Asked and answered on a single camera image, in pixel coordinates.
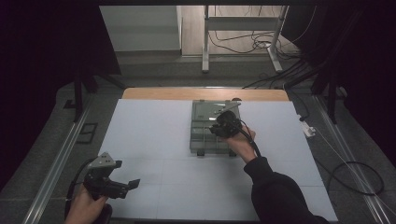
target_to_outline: white table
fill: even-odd
[[[110,178],[141,179],[113,217],[160,220],[258,220],[251,179],[240,158],[190,154],[192,101],[119,100],[99,154],[122,160]],[[292,102],[242,102],[241,119],[274,171],[300,186],[310,211],[336,221]]]

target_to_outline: white wall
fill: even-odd
[[[100,7],[115,51],[181,48],[177,6]]]

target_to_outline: floor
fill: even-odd
[[[280,9],[280,6],[210,6],[209,19],[210,17],[278,17]],[[185,56],[202,54],[205,8],[203,6],[182,6],[181,15],[183,18],[182,54]],[[261,45],[253,50],[253,44],[262,41],[271,42],[272,35],[271,31],[210,31],[209,53],[215,55],[267,54],[267,50],[261,48]],[[277,47],[289,53],[298,51],[289,40],[282,36],[279,38]]]
[[[211,60],[209,74],[202,74],[200,58],[179,57],[176,55],[149,54],[136,55],[121,53],[118,55],[122,76],[114,78],[122,81],[127,86],[135,87],[235,87],[241,88],[247,84],[273,76],[273,67],[266,56],[257,57],[221,57],[217,56]],[[291,66],[295,61],[284,61],[282,65]],[[39,223],[61,223],[64,218],[64,199],[68,185],[73,179],[79,166],[88,158],[97,155],[102,141],[106,135],[107,126],[111,120],[112,113],[118,99],[122,96],[122,90],[97,78],[99,91],[96,94],[85,94],[84,99],[92,99],[91,110],[85,123],[96,123],[97,129],[92,142],[89,144],[73,145],[67,162],[65,163],[59,179],[55,181],[49,200],[44,203],[43,210],[39,214]],[[279,80],[273,87],[282,87]],[[254,87],[267,89],[265,85]],[[337,146],[330,128],[322,117],[318,108],[316,98],[310,94],[309,86],[312,80],[307,80],[288,91],[289,98],[293,101],[296,112],[300,115],[308,115],[306,122],[315,127],[317,135],[308,138],[307,142],[312,153],[327,169],[332,170],[347,158]],[[36,139],[34,146],[29,152],[22,165],[7,183],[0,193],[0,223],[22,223],[40,190],[50,167],[64,143],[64,139],[73,128],[74,110],[66,109],[64,105],[67,100],[74,96],[73,85],[69,84],[59,89],[57,104],[43,129]],[[325,100],[325,94],[318,97],[320,101]],[[381,152],[380,148],[352,118],[344,108],[343,98],[337,101],[336,119],[337,128],[343,134],[350,151],[353,152],[356,161],[362,161],[372,166],[384,179],[385,188],[379,195],[375,196],[383,205],[389,221],[379,222],[372,216],[366,201],[366,196],[352,192],[337,181],[332,180],[329,188],[329,196],[333,204],[339,223],[395,223],[396,222],[396,175],[395,168]],[[86,141],[86,136],[81,134],[78,141]],[[329,174],[318,164],[322,179],[328,182]],[[379,181],[369,169],[361,168],[368,182],[375,189],[379,188]],[[343,182],[355,186],[354,178],[346,167],[337,172],[337,177]],[[111,220],[111,223],[149,223],[149,220]]]

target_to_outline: left hand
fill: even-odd
[[[91,194],[81,184],[78,194],[72,202],[69,214],[67,215],[64,224],[91,224],[102,212],[106,204],[107,197],[100,197],[94,200]]]

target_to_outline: black cable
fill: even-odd
[[[273,16],[275,16],[274,6],[271,6],[271,11],[273,11]]]
[[[253,137],[251,136],[251,132],[250,132],[250,129],[249,129],[248,125],[247,125],[244,121],[242,121],[241,119],[239,119],[239,121],[241,121],[241,122],[247,127],[248,135],[249,135],[251,138],[253,138]]]
[[[304,57],[303,54],[292,55],[289,53],[285,53],[282,49],[279,49],[279,48],[276,48],[276,55],[283,60],[290,60],[290,59],[296,59],[296,58],[301,59]]]
[[[253,38],[253,36],[254,36],[254,31],[253,31],[253,33],[252,33],[251,36],[250,36],[250,38],[253,40],[252,46],[253,46],[254,49],[268,49],[269,47],[271,47],[271,41],[268,41],[268,40],[258,40],[258,38],[260,38],[260,37],[262,37],[262,36],[270,36],[270,37],[272,37],[271,35],[266,35],[266,34],[264,34],[264,35],[257,35],[257,36],[255,36],[254,38]]]
[[[219,13],[220,13],[220,15],[222,16],[222,12],[221,12],[220,6],[219,6]]]
[[[218,48],[227,49],[227,50],[230,50],[230,51],[235,52],[235,53],[250,53],[250,52],[256,50],[256,49],[251,49],[251,50],[248,50],[248,51],[237,51],[237,50],[230,49],[230,48],[227,48],[227,47],[224,47],[224,46],[221,46],[221,45],[217,45],[217,44],[215,44],[215,42],[213,42],[212,36],[210,36],[210,33],[208,33],[208,34],[209,34],[209,39],[212,42],[212,44],[214,46],[218,47]]]
[[[64,218],[66,218],[66,217],[67,217],[67,214],[69,214],[70,206],[71,206],[72,199],[73,199],[73,194],[74,194],[74,187],[75,187],[75,185],[77,184],[77,180],[78,180],[79,174],[82,172],[82,170],[83,170],[90,162],[93,162],[94,160],[96,160],[96,157],[84,161],[84,163],[79,167],[79,169],[78,169],[78,171],[77,171],[77,173],[76,173],[74,179],[73,179],[72,182],[70,183],[69,189],[68,189],[68,191],[67,191],[67,196],[66,196],[66,205],[65,205],[65,207],[64,207]]]
[[[248,9],[247,9],[247,13],[245,14],[245,16],[250,12],[250,15],[251,15],[251,10],[253,10],[253,6],[248,6]]]
[[[260,10],[259,10],[259,16],[262,13],[262,6],[260,6]]]
[[[257,157],[262,156],[262,154],[260,153],[259,148],[257,147],[256,143],[254,142],[253,138],[247,132],[245,132],[243,129],[239,128],[237,125],[233,124],[231,121],[228,121],[228,120],[225,120],[225,121],[228,124],[230,124],[231,126],[235,127],[241,134],[243,134],[246,137],[246,139],[248,140],[248,142],[250,143],[250,145],[253,147],[254,151],[256,152]]]
[[[285,80],[289,82],[291,79],[294,79],[294,77],[297,76],[298,74],[300,74],[300,73],[305,73],[305,70],[306,70],[307,68],[310,68],[310,65],[309,65],[309,63],[307,63],[306,61],[304,61],[304,67],[302,67],[302,66],[299,67],[297,72],[294,72],[294,74],[291,75],[291,76],[287,76],[287,77],[285,78]]]
[[[296,73],[294,73],[294,74],[293,74],[292,72],[294,72],[295,70],[299,69],[299,68],[302,67],[303,65],[305,65],[305,68],[307,67],[307,63],[303,62],[303,63],[299,64],[297,67],[293,68],[293,70],[290,71],[287,75],[285,75],[285,76],[278,76],[275,80],[273,80],[273,81],[270,83],[270,85],[268,86],[268,89],[271,89],[271,88],[272,88],[272,85],[274,84],[274,82],[279,81],[281,78],[293,77],[293,76],[299,74],[301,71],[298,71],[298,72],[296,72]]]
[[[330,170],[329,170],[326,166],[324,166],[318,159],[316,159],[316,158],[314,157],[314,160],[315,160],[321,167],[323,167],[323,169],[324,169],[327,173],[330,174],[329,179],[328,179],[328,181],[327,181],[327,185],[326,185],[326,190],[327,190],[328,193],[329,193],[330,184],[331,184],[332,179],[335,179],[336,181],[338,181],[338,182],[339,182],[342,186],[344,186],[345,188],[347,188],[347,189],[349,189],[349,190],[352,190],[352,191],[354,191],[354,192],[357,192],[357,193],[359,193],[359,194],[366,195],[366,196],[376,196],[376,195],[379,195],[380,193],[382,193],[382,191],[384,191],[385,183],[384,183],[384,179],[382,178],[382,176],[381,176],[373,167],[371,167],[371,166],[369,166],[369,165],[367,165],[367,164],[365,164],[365,163],[363,163],[363,162],[359,162],[359,161],[346,161],[346,162],[343,162],[343,163],[339,164],[338,166],[336,166],[336,167],[330,172]],[[379,181],[381,182],[381,185],[380,185],[379,190],[377,190],[377,191],[374,192],[374,193],[372,193],[372,192],[363,192],[363,191],[361,191],[361,190],[354,189],[354,188],[350,187],[349,185],[347,185],[346,183],[344,183],[342,180],[340,180],[339,178],[337,178],[337,177],[335,176],[335,172],[336,172],[338,169],[340,169],[341,167],[343,167],[343,166],[345,166],[345,165],[348,165],[348,164],[358,164],[358,165],[365,166],[365,167],[369,168],[370,170],[372,170],[372,171],[376,174],[376,176],[378,176],[378,179],[379,179]]]
[[[267,77],[267,78],[263,78],[263,79],[254,81],[254,82],[252,82],[252,83],[246,85],[245,87],[242,87],[242,89],[249,88],[249,87],[251,87],[251,86],[253,86],[253,85],[255,85],[255,84],[259,83],[259,82],[267,81],[267,80],[270,80],[270,79],[272,79],[272,78],[277,78],[277,76],[280,76],[280,75],[282,75],[282,74],[288,73],[288,72],[290,71],[290,69],[293,69],[294,66],[296,66],[296,65],[299,64],[299,63],[301,63],[302,61],[303,61],[303,60],[299,60],[298,62],[296,62],[296,63],[294,63],[292,66],[290,66],[288,69],[283,70],[281,73],[277,74],[276,76]]]
[[[281,52],[281,54],[283,55],[283,57],[294,57],[294,58],[305,59],[305,58],[308,57],[311,53],[313,53],[313,52],[315,52],[315,51],[317,51],[317,50],[320,50],[320,49],[326,50],[326,49],[328,49],[328,48],[331,46],[331,44],[332,44],[332,41],[333,41],[333,39],[334,39],[334,36],[337,35],[337,34],[339,34],[339,32],[341,31],[342,27],[343,27],[342,24],[339,24],[338,26],[336,26],[336,27],[332,30],[332,32],[331,32],[329,35],[326,36],[326,38],[324,39],[324,41],[322,42],[321,45],[315,46],[313,49],[309,50],[308,52],[300,53],[298,56],[290,55],[290,54],[288,54],[288,53],[285,53],[285,52],[282,50],[282,45],[281,45],[281,43],[280,43],[280,47],[279,47],[279,48],[276,48],[276,55],[279,56],[278,53]]]
[[[272,33],[273,33],[273,31],[269,31],[269,32],[258,33],[258,34],[255,34],[255,35],[268,35],[268,36],[271,36],[271,35],[269,35],[269,34],[272,34]],[[238,36],[235,36],[235,37],[219,39],[216,31],[215,31],[215,34],[216,34],[216,39],[217,39],[218,41],[234,40],[234,39],[239,39],[239,38],[244,38],[244,37],[252,36],[252,35],[238,35]]]
[[[300,60],[300,61],[297,62],[297,63],[294,64],[294,65],[296,65],[296,66],[293,67],[292,69],[288,69],[287,71],[284,71],[284,72],[282,72],[282,73],[279,73],[278,76],[275,76],[274,80],[272,80],[272,82],[270,83],[268,89],[271,89],[271,87],[272,87],[272,85],[274,84],[274,82],[279,81],[279,80],[282,79],[282,78],[286,78],[286,77],[290,77],[290,76],[294,76],[294,75],[298,74],[298,72],[297,72],[297,73],[294,73],[294,74],[293,74],[293,72],[294,72],[295,70],[299,69],[301,66],[303,66],[303,65],[305,64],[305,62],[304,62],[303,60]],[[263,85],[265,85],[265,84],[266,84],[266,83],[262,83],[261,85],[257,86],[255,89],[258,89],[259,87],[261,87],[261,86],[263,86]]]

